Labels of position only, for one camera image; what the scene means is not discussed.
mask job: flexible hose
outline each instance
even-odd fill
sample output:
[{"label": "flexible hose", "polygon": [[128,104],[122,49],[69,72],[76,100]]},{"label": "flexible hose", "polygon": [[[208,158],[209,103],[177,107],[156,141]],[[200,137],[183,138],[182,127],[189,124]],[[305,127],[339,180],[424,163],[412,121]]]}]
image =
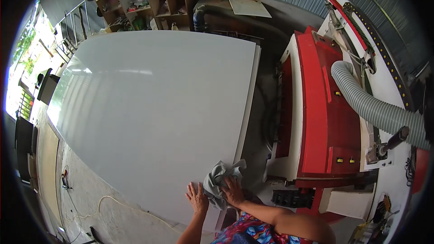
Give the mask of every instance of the flexible hose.
[{"label": "flexible hose", "polygon": [[404,110],[383,102],[364,91],[353,77],[353,66],[346,61],[336,61],[332,65],[332,77],[339,90],[354,111],[373,126],[393,135],[399,128],[407,126],[410,134],[406,142],[424,150],[429,150],[429,142],[422,115]]}]

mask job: colorful patterned blouse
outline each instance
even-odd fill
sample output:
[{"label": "colorful patterned blouse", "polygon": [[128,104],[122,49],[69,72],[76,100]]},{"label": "colorful patterned blouse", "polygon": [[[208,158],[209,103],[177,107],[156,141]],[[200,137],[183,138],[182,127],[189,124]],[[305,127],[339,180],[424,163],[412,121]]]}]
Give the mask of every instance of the colorful patterned blouse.
[{"label": "colorful patterned blouse", "polygon": [[300,244],[299,237],[279,234],[273,227],[243,212],[240,219],[218,233],[211,244]]}]

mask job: concrete floor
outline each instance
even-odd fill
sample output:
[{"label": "concrete floor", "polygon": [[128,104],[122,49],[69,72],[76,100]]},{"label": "concrete floor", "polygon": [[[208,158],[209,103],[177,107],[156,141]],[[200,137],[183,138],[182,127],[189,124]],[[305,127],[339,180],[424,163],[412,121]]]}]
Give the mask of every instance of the concrete floor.
[{"label": "concrete floor", "polygon": [[[274,87],[271,58],[266,53],[263,53],[258,71],[258,81],[261,82],[264,91],[269,96],[269,100],[272,97]],[[243,172],[242,185],[255,192],[264,203],[273,205],[270,201],[272,190],[281,189],[281,187],[262,183],[269,153],[261,140],[259,128],[259,120],[263,110],[263,99],[258,90],[255,89],[242,154],[242,158],[247,162],[247,170]],[[175,243],[177,241],[186,225],[166,221],[170,225],[168,226],[158,218],[150,216],[145,209],[141,209],[138,204],[124,197],[91,171],[62,140],[55,129],[51,133],[48,131],[52,124],[46,115],[46,106],[35,104],[32,117],[33,115],[35,115],[34,121],[38,119],[40,129],[44,130],[44,132],[40,132],[39,137],[40,149],[38,152],[40,158],[38,158],[38,170],[40,171],[41,188],[43,190],[48,188],[50,192],[43,192],[42,198],[45,202],[50,201],[49,204],[44,205],[48,205],[47,208],[51,212],[55,212],[53,196],[56,193],[61,225],[57,222],[57,215],[50,213],[49,216],[55,229],[58,226],[65,229],[66,234],[63,234],[63,237],[69,239],[69,241],[75,240],[74,243],[90,241],[91,239],[86,233],[90,232],[89,227],[93,226],[101,240],[106,244]],[[52,153],[55,148],[58,148],[58,151],[56,161],[53,163]],[[61,188],[60,173],[64,168],[68,170],[68,184],[72,187],[68,191]],[[106,195],[115,198],[126,206],[106,197],[101,201],[98,210],[100,199]],[[347,243],[355,226],[362,222],[362,220],[345,218],[332,225],[338,240],[337,243]],[[210,243],[213,239],[214,233],[203,232],[201,243]]]}]

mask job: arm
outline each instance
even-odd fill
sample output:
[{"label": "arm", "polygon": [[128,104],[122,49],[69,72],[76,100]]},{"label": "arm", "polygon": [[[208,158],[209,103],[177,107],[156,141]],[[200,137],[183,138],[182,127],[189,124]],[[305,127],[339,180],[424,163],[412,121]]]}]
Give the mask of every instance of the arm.
[{"label": "arm", "polygon": [[190,183],[185,196],[190,201],[194,214],[187,229],[181,234],[176,244],[199,244],[202,236],[202,226],[208,211],[209,200],[203,194],[202,184],[198,183],[198,192]]},{"label": "arm", "polygon": [[232,177],[226,178],[226,187],[221,187],[227,201],[257,219],[274,226],[277,233],[306,238],[318,243],[334,244],[335,234],[328,224],[321,219],[295,214],[289,209],[255,204],[244,199],[241,186]]}]

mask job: cloth rag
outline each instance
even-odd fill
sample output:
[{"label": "cloth rag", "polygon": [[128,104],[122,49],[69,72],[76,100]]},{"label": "cloth rag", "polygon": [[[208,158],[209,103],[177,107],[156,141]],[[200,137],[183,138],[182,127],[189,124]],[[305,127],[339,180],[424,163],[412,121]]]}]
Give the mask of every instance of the cloth rag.
[{"label": "cloth rag", "polygon": [[223,177],[232,176],[237,182],[241,181],[243,175],[240,169],[246,168],[246,160],[240,160],[233,164],[231,168],[227,168],[223,161],[219,161],[207,174],[205,180],[203,181],[204,193],[208,196],[210,204],[214,207],[224,210],[226,208],[226,199],[224,198],[224,192],[221,190],[220,186],[227,187]]}]

